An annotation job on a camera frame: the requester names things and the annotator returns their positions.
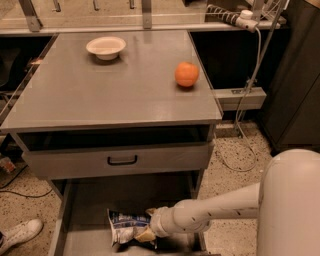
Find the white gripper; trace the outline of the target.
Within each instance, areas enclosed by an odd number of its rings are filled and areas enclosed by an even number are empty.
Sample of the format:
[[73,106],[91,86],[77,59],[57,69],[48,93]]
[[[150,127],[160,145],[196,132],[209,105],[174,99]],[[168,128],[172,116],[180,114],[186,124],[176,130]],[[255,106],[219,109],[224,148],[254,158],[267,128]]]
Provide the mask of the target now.
[[151,216],[150,227],[145,226],[137,231],[134,238],[141,243],[154,241],[157,237],[168,237],[177,232],[174,223],[174,210],[169,207],[149,208],[145,211]]

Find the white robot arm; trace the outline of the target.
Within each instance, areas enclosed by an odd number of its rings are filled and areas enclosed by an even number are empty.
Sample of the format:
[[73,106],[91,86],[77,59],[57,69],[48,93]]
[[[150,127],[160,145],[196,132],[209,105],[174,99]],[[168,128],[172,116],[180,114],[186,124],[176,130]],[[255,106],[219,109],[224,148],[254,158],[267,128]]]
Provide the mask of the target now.
[[150,223],[136,236],[140,242],[206,231],[215,219],[255,218],[256,256],[320,256],[320,154],[281,152],[256,184],[150,213]]

